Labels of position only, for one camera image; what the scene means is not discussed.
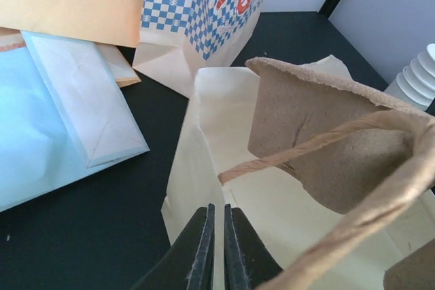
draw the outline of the paper bag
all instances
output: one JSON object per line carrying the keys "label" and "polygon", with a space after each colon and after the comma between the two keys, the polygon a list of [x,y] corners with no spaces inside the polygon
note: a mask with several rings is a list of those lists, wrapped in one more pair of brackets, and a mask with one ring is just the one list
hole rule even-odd
{"label": "paper bag", "polygon": [[137,71],[189,97],[201,67],[230,66],[263,0],[145,0]]}
{"label": "paper bag", "polygon": [[41,65],[37,38],[0,52],[0,211],[149,150],[107,67]]}
{"label": "paper bag", "polygon": [[0,26],[135,47],[143,0],[0,0]]}

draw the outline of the twisted paper handle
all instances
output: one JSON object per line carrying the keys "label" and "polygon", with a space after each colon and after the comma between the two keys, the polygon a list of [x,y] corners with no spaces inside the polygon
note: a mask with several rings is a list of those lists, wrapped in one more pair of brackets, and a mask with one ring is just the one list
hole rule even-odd
{"label": "twisted paper handle", "polygon": [[347,213],[334,229],[305,251],[289,268],[257,290],[305,290],[323,273],[404,212],[424,193],[435,176],[435,119],[403,111],[378,111],[347,122],[294,148],[242,163],[219,175],[222,184],[246,173],[287,162],[360,130],[410,132],[415,137],[413,157]]}

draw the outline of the light blue envelope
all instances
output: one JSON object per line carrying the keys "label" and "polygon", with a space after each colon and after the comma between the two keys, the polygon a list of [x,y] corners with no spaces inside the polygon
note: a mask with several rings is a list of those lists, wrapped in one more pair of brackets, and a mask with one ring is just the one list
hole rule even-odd
{"label": "light blue envelope", "polygon": [[148,150],[94,42],[30,32],[22,36],[87,167]]}
{"label": "light blue envelope", "polygon": [[0,211],[148,150],[87,165],[29,50],[0,53],[0,74]]}

